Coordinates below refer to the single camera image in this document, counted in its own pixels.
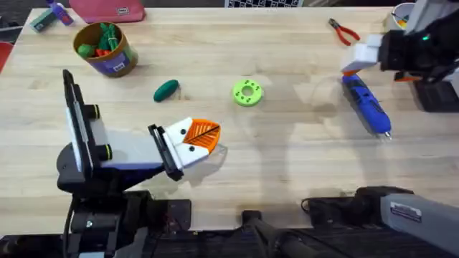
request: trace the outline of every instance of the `pink pencil case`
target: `pink pencil case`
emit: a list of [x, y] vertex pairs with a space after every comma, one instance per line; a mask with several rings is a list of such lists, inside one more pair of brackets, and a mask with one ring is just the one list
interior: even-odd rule
[[145, 17], [139, 0], [69, 0], [69, 4], [87, 23], [139, 22]]

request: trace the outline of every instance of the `green ring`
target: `green ring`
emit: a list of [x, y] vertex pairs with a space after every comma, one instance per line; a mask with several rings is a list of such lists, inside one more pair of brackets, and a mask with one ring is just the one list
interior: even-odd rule
[[[249, 87], [252, 89], [251, 95], [244, 95], [242, 89]], [[242, 80], [232, 88], [232, 96], [235, 102], [244, 107], [252, 107], [259, 103], [263, 97], [263, 88], [254, 80]]]

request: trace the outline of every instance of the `pliers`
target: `pliers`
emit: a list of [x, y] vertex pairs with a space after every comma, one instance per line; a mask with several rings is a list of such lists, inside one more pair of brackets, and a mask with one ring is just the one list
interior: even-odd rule
[[339, 23], [335, 21], [334, 19], [329, 19], [328, 23], [336, 30], [339, 40], [341, 40], [341, 42], [343, 42], [346, 46], [350, 46], [351, 42], [344, 38], [342, 32], [351, 35], [356, 40], [360, 40], [359, 35], [355, 31], [339, 25]]

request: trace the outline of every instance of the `orange gripper pad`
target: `orange gripper pad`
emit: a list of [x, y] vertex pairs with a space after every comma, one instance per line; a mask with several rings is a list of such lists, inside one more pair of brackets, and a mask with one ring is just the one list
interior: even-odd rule
[[352, 70], [352, 71], [348, 71], [348, 72], [343, 72], [343, 75], [345, 75], [345, 76], [351, 76], [351, 75], [355, 75], [357, 72], [360, 72], [360, 69], [358, 69], [358, 70]]
[[220, 125], [205, 119], [194, 119], [184, 143], [206, 148], [211, 153], [220, 138]]

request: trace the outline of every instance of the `glue stick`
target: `glue stick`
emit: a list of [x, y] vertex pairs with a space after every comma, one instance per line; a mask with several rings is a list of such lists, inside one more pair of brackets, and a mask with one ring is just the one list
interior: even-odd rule
[[49, 7], [51, 8], [52, 12], [56, 15], [56, 17], [63, 23], [65, 26], [69, 26], [73, 23], [72, 17], [62, 8], [61, 5], [56, 3], [54, 0], [47, 0]]

